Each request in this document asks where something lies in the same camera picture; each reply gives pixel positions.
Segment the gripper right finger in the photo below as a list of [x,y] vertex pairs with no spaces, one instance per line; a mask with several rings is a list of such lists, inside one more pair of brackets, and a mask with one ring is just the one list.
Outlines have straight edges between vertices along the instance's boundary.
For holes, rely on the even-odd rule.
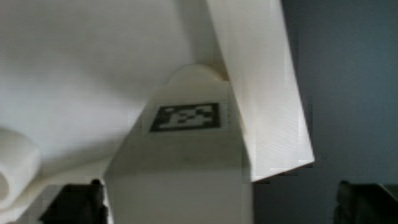
[[398,224],[398,184],[341,181],[334,224]]

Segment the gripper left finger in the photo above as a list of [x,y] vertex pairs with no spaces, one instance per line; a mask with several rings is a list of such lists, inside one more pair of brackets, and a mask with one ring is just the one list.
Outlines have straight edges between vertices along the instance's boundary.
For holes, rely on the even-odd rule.
[[101,181],[94,179],[85,184],[50,185],[16,224],[108,224]]

